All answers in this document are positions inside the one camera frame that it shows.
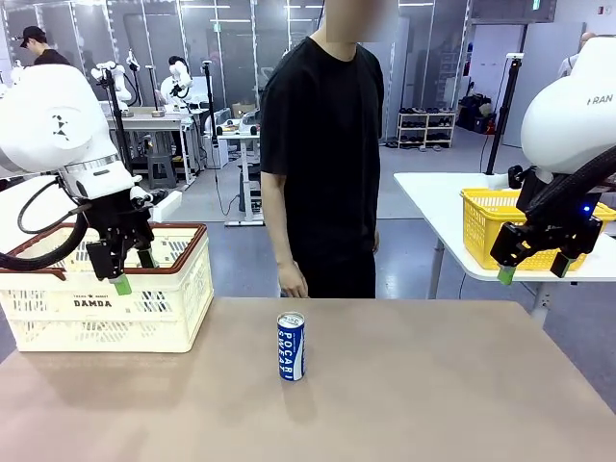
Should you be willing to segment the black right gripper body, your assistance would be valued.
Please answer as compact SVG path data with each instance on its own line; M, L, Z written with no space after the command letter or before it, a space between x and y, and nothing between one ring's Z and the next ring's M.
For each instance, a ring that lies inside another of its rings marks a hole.
M563 226L533 226L526 242L539 250L593 250L602 232L602 222L591 216Z

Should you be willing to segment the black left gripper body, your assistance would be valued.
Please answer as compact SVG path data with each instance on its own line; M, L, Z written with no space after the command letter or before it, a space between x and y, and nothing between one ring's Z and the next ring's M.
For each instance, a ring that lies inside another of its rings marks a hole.
M108 244L126 240L130 247L149 248L153 241L150 212L143 195L131 197L132 192L124 190L93 199L89 207L89 226Z

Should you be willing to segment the person's right hand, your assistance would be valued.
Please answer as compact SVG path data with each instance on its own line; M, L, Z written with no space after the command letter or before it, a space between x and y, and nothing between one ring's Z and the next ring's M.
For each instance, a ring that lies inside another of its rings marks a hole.
M295 262L278 266L278 278L281 293L286 297L307 298L307 282Z

